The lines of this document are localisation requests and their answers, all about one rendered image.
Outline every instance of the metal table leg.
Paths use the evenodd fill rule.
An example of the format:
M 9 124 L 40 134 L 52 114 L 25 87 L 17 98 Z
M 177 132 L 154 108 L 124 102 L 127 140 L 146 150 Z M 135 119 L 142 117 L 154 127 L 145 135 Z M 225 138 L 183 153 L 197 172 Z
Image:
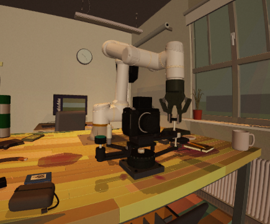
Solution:
M 245 224 L 251 163 L 238 170 L 232 224 Z

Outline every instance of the wall clock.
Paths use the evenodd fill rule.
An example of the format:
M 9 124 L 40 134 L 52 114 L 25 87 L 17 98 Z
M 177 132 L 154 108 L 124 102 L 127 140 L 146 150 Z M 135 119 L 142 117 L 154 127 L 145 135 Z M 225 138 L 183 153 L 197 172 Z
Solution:
M 92 53 L 85 49 L 82 48 L 79 50 L 76 54 L 76 59 L 82 64 L 82 65 L 87 65 L 88 63 L 91 62 L 92 60 Z

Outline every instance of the office chair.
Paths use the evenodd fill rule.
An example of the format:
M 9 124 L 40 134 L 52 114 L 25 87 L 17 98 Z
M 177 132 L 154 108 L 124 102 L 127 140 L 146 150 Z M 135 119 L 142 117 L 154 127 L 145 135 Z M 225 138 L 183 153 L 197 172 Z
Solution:
M 56 112 L 55 132 L 85 130 L 85 111 Z
M 204 216 L 204 213 L 206 212 L 208 207 L 209 205 L 204 202 L 203 204 L 185 213 L 184 215 L 179 216 L 166 206 L 166 208 L 168 208 L 170 212 L 177 216 L 177 219 L 169 222 L 169 219 L 172 220 L 172 215 L 163 220 L 157 213 L 155 213 L 155 224 L 198 224 L 201 218 Z M 143 224 L 149 224 L 149 222 L 144 218 Z

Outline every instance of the hanging wire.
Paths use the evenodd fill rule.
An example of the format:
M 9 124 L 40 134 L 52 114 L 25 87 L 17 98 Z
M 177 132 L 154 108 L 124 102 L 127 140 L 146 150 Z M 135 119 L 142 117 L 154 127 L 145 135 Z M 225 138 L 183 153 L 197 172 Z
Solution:
M 89 13 L 89 11 L 90 11 L 90 1 L 89 0 L 88 0 L 88 3 L 89 3 L 89 10 L 88 10 L 87 13 Z

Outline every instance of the black camera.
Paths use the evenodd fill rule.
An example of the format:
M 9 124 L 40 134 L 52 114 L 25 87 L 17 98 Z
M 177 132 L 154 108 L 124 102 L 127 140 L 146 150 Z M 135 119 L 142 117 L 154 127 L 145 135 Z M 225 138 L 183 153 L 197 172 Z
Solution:
M 152 108 L 152 97 L 133 97 L 133 107 L 122 113 L 122 131 L 129 137 L 160 133 L 160 110 Z

